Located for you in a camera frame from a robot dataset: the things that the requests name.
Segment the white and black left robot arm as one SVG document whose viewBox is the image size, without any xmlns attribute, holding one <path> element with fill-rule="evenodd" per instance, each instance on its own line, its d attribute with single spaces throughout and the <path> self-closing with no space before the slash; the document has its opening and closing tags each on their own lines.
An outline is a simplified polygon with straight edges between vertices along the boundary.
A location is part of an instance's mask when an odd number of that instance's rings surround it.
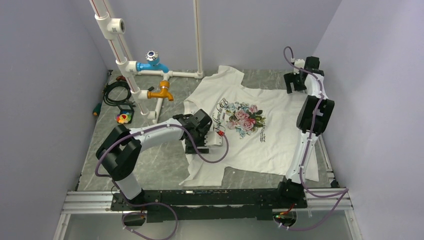
<svg viewBox="0 0 424 240">
<path fill-rule="evenodd" d="M 121 124 L 100 145 L 96 157 L 124 194 L 124 204 L 137 210 L 143 205 L 145 195 L 133 174 L 139 154 L 172 141 L 182 141 L 187 155 L 207 154 L 206 135 L 212 122 L 212 118 L 200 109 L 194 114 L 177 114 L 141 129 L 129 129 Z"/>
</svg>

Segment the white floral print t-shirt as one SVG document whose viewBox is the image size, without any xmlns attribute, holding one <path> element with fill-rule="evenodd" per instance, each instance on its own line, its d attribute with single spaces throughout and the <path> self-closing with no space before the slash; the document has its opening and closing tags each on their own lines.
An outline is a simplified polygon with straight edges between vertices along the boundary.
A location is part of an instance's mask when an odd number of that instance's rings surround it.
<svg viewBox="0 0 424 240">
<path fill-rule="evenodd" d="M 187 155 L 189 175 L 182 186 L 220 186 L 227 167 L 275 175 L 289 169 L 306 94 L 247 88 L 243 78 L 241 71 L 221 65 L 184 100 L 186 114 L 204 110 L 212 119 L 210 132 L 223 132 L 227 139 L 203 157 Z"/>
</svg>

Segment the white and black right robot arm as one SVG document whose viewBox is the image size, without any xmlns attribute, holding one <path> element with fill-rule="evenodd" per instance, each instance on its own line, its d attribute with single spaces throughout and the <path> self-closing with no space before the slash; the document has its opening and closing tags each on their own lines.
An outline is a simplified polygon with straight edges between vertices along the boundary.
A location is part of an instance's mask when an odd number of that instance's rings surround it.
<svg viewBox="0 0 424 240">
<path fill-rule="evenodd" d="M 303 183 L 313 147 L 326 130 L 335 106 L 325 92 L 324 72 L 319 69 L 318 57 L 309 56 L 305 60 L 292 57 L 288 62 L 294 70 L 284 75 L 287 93 L 305 90 L 307 96 L 296 120 L 299 132 L 292 162 L 275 194 L 276 203 L 282 208 L 305 196 Z"/>
</svg>

